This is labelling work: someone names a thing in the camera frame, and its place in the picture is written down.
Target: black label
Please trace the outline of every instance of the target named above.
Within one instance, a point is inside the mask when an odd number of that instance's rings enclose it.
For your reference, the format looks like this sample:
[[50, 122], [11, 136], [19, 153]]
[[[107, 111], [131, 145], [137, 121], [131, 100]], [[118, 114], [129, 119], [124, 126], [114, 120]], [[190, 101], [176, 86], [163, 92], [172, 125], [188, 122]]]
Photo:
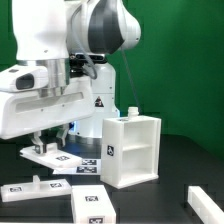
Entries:
[[61, 183], [54, 183], [54, 184], [50, 184], [50, 186], [52, 188], [59, 188], [59, 187], [62, 187], [62, 184]]
[[114, 156], [114, 147], [113, 146], [110, 146], [110, 145], [107, 146], [107, 155]]
[[10, 192], [21, 192], [23, 190], [21, 187], [12, 187], [12, 188], [9, 188], [9, 191]]
[[103, 223], [103, 218], [90, 218], [89, 223]]
[[97, 196], [86, 196], [85, 197], [86, 201], [99, 201]]
[[83, 159], [82, 160], [82, 165], [92, 165], [96, 166], [97, 165], [97, 160], [96, 159]]
[[70, 159], [69, 157], [67, 156], [60, 156], [60, 157], [57, 157], [56, 159], [60, 160], [60, 161], [65, 161], [65, 160], [68, 160]]
[[77, 173], [97, 173], [97, 168], [88, 166], [78, 166]]

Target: white shelf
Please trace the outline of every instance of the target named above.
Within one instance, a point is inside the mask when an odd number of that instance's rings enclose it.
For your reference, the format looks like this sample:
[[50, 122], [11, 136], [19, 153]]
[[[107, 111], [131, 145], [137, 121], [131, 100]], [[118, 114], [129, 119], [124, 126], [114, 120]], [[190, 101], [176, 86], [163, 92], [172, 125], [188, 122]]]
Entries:
[[149, 173], [145, 169], [131, 169], [123, 171], [121, 181], [118, 184], [118, 188], [142, 183], [149, 180], [157, 179], [158, 175]]
[[139, 149], [146, 149], [146, 148], [152, 148], [152, 145], [149, 144], [136, 144], [136, 145], [128, 145], [128, 146], [124, 146], [123, 151], [131, 151], [131, 150], [139, 150]]
[[104, 119], [101, 181], [118, 189], [158, 178], [161, 120]]

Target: table surface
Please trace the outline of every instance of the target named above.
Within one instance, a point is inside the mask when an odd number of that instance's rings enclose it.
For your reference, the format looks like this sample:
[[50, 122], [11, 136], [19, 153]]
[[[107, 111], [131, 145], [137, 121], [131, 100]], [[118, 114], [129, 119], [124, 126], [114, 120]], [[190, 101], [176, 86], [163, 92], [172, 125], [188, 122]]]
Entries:
[[[117, 214], [117, 223], [201, 223], [187, 203], [188, 186], [201, 186], [224, 208], [224, 161], [189, 138], [162, 135], [159, 179], [116, 189], [100, 176], [53, 175], [53, 171], [19, 156], [26, 138], [0, 142], [0, 185], [65, 178], [70, 185], [104, 184]], [[65, 151], [82, 158], [100, 158], [100, 147], [67, 142]], [[73, 223], [71, 196], [3, 203], [0, 222]]]

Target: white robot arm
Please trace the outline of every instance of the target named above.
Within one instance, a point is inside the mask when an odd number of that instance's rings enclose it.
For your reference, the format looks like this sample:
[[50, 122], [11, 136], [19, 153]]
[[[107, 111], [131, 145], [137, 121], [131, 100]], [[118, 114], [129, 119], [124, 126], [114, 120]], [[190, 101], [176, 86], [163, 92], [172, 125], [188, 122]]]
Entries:
[[12, 0], [12, 15], [18, 64], [0, 73], [0, 138], [38, 133], [36, 144], [41, 130], [94, 112], [91, 80], [71, 76], [69, 57], [96, 78], [94, 64], [134, 47], [141, 31], [122, 0]]

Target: green backdrop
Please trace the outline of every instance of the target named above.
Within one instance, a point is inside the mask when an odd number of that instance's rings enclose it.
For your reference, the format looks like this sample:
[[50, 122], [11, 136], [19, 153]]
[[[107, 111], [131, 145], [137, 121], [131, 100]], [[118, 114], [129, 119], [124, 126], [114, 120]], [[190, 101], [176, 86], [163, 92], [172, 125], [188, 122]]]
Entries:
[[[162, 133], [190, 137], [224, 158], [224, 1], [126, 0], [139, 20], [139, 45], [126, 52], [142, 113], [162, 118]], [[0, 70], [15, 64], [11, 3], [0, 1]], [[120, 52], [116, 105], [135, 105]]]

